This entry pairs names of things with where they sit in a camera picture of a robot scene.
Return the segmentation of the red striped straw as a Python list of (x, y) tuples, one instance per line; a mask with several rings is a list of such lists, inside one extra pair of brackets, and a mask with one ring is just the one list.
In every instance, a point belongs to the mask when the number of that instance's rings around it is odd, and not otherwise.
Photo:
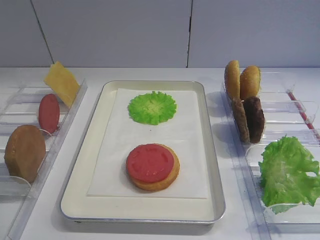
[(307, 115), (306, 115), (306, 113), (305, 113), (305, 110), (304, 110), (302, 104), (296, 99), (296, 97), (294, 96), (294, 94), (293, 94), (292, 92), (289, 91), (287, 94), (288, 94), (289, 98), (290, 98), (292, 101), (294, 101), (294, 103), (295, 103), (297, 109), (299, 110), (299, 114), (300, 114), (301, 118), (303, 119), (304, 123), (307, 125), (307, 127), (308, 127), (309, 129), (312, 129), (312, 130), (313, 130), (313, 129), (314, 129), (314, 126), (313, 126), (313, 124), (310, 122), (310, 120), (308, 119), (308, 117), (307, 117)]

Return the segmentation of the clear acrylic rack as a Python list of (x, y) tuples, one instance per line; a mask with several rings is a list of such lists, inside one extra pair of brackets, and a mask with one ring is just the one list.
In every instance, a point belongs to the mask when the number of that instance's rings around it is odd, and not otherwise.
[(0, 91), (0, 238), (18, 240), (33, 211), (75, 115), (87, 91), (82, 81), (71, 107), (59, 100), (60, 117), (54, 133), (44, 132), (46, 154), (34, 183), (11, 176), (4, 162), (5, 148), (12, 132), (21, 125), (39, 127), (38, 110), (42, 98), (53, 93), (46, 86), (16, 86)]
[[(233, 118), (230, 99), (221, 91), (225, 110), (225, 123), (230, 129), (232, 158), (245, 209), (259, 240), (317, 240), (320, 237), (320, 204), (281, 203), (265, 206), (259, 162), (263, 161), (265, 147), (282, 137), (296, 137), (311, 152), (315, 161), (320, 159), (320, 102), (314, 100), (305, 89), (306, 83), (314, 83), (309, 76), (294, 72), (267, 71), (261, 75), (258, 97), (263, 108), (265, 125), (259, 143), (242, 143)], [(314, 126), (309, 129), (302, 119), (295, 102), (288, 92), (302, 104)]]

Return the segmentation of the clear left acrylic rack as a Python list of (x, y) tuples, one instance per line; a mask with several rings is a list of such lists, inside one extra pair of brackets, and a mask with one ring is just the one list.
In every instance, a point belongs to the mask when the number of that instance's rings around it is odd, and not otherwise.
[(82, 81), (71, 107), (59, 100), (60, 117), (54, 133), (44, 132), (46, 154), (34, 183), (11, 176), (4, 162), (5, 148), (12, 132), (21, 125), (39, 127), (38, 110), (42, 98), (53, 93), (46, 86), (16, 86), (0, 91), (0, 238), (18, 240), (33, 211), (75, 115), (87, 91)]

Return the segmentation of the yellow cheese slice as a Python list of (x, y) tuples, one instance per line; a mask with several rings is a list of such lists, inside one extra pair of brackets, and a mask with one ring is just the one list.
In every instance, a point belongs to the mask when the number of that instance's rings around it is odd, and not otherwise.
[(65, 68), (59, 61), (56, 61), (50, 66), (44, 82), (70, 109), (80, 89), (80, 85), (72, 72)]

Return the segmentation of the dark brown meat patty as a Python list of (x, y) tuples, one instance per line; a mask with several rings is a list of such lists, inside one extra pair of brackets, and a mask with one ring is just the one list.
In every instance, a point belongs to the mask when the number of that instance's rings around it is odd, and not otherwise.
[(250, 142), (257, 144), (260, 142), (265, 128), (265, 116), (261, 101), (258, 97), (251, 96), (244, 100), (243, 107), (246, 115)]

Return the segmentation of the lighter brown meat patty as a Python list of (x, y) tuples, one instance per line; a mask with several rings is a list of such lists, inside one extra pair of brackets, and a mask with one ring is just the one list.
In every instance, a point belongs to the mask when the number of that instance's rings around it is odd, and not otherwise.
[(231, 100), (231, 107), (234, 120), (237, 124), (239, 131), (239, 138), (243, 143), (250, 142), (250, 133), (247, 125), (247, 117), (242, 101), (239, 98), (234, 97)]

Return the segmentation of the upright red tomato slice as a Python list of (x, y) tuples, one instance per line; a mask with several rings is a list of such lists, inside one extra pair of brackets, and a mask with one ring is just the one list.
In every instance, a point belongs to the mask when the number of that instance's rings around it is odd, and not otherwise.
[(60, 119), (60, 106), (57, 97), (50, 93), (45, 95), (39, 105), (38, 121), (43, 130), (53, 134)]

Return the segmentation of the right upright bun half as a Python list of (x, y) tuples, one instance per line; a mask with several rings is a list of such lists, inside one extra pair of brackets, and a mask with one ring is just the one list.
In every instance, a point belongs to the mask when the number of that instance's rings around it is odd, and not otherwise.
[(246, 67), (240, 75), (240, 99), (256, 97), (260, 90), (261, 71), (256, 65)]

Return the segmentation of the left upright bun half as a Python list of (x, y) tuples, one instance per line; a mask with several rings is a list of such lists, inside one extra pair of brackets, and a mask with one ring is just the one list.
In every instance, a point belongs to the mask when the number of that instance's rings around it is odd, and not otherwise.
[(240, 98), (240, 67), (238, 60), (231, 60), (224, 69), (224, 85), (227, 95)]

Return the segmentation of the upright bun half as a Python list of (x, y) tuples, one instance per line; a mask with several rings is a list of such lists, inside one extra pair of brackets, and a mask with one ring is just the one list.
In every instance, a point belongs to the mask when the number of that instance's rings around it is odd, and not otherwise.
[(261, 71), (256, 65), (246, 67), (240, 75), (240, 99), (256, 97), (260, 90)]
[(238, 60), (231, 60), (224, 69), (224, 85), (227, 95), (240, 98), (240, 67)]

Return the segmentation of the leafy green lettuce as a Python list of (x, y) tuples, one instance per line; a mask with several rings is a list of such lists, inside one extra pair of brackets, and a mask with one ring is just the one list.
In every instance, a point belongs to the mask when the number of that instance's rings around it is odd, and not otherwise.
[(295, 137), (268, 144), (259, 162), (265, 206), (309, 204), (320, 197), (320, 163)]

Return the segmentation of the bottom bun on tray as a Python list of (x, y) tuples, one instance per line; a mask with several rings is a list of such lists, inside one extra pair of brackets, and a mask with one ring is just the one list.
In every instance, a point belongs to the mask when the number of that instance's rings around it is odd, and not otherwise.
[(167, 148), (172, 153), (172, 155), (174, 157), (174, 165), (173, 165), (171, 172), (167, 176), (167, 178), (165, 178), (159, 182), (147, 183), (147, 182), (140, 181), (140, 180), (137, 180), (137, 179), (134, 179), (133, 177), (131, 177), (128, 173), (127, 168), (126, 168), (130, 180), (138, 188), (140, 188), (142, 190), (150, 191), (150, 192), (157, 192), (157, 191), (161, 191), (161, 190), (168, 188), (176, 180), (177, 176), (179, 175), (179, 171), (180, 171), (180, 161), (179, 161), (179, 158), (176, 155), (176, 153), (170, 147), (168, 147), (166, 145), (159, 144), (159, 143), (154, 143), (154, 144), (158, 144), (158, 145), (161, 145), (161, 146)]

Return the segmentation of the brown bun in left rack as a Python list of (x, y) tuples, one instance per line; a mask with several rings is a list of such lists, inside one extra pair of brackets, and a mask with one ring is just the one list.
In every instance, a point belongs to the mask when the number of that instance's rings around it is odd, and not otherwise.
[(33, 183), (46, 155), (45, 138), (34, 125), (21, 125), (10, 135), (4, 161), (11, 176)]

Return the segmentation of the flat round green lettuce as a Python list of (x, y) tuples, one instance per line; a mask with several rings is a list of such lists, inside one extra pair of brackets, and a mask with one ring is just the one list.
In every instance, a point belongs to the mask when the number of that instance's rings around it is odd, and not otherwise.
[(127, 110), (132, 120), (137, 123), (158, 125), (174, 117), (177, 104), (171, 95), (152, 91), (134, 97)]

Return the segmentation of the silver metal tray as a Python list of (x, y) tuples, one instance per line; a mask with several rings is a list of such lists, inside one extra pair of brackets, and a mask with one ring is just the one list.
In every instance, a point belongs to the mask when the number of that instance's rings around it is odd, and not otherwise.
[[(194, 91), (197, 95), (208, 182), (208, 198), (93, 196), (88, 190), (118, 89), (144, 94), (168, 91)], [(218, 162), (204, 87), (195, 81), (112, 81), (106, 83), (60, 203), (67, 218), (109, 222), (159, 222), (209, 225), (225, 212)]]

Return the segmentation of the white paper liner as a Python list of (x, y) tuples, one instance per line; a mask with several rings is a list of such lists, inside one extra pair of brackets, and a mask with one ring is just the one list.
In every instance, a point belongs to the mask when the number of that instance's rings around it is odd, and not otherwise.
[[(177, 105), (173, 118), (158, 125), (141, 124), (129, 116), (129, 102), (144, 91), (118, 89), (100, 146), (90, 196), (207, 199), (206, 155), (195, 91), (167, 91)], [(126, 171), (126, 158), (142, 144), (163, 144), (178, 156), (180, 170), (166, 189), (147, 193), (136, 188)]]

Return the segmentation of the clear right acrylic rack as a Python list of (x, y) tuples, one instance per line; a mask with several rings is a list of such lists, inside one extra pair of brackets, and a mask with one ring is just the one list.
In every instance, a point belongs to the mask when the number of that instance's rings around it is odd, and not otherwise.
[[(320, 204), (281, 203), (265, 206), (259, 162), (263, 161), (265, 147), (282, 137), (296, 137), (311, 152), (315, 161), (320, 159), (320, 102), (314, 100), (305, 89), (306, 83), (314, 83), (309, 76), (294, 72), (267, 71), (261, 75), (258, 97), (263, 108), (265, 125), (259, 143), (242, 143), (233, 118), (230, 99), (221, 91), (225, 110), (225, 123), (230, 129), (232, 158), (245, 209), (259, 240), (317, 240), (320, 237)], [(295, 102), (288, 92), (302, 104), (314, 126), (309, 129), (302, 119)]]

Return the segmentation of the red tomato slice on bun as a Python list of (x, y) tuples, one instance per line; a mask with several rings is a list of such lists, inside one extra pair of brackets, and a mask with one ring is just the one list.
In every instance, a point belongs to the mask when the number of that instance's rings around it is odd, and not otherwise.
[(159, 144), (142, 144), (134, 148), (126, 160), (129, 175), (145, 183), (160, 182), (174, 166), (172, 153)]

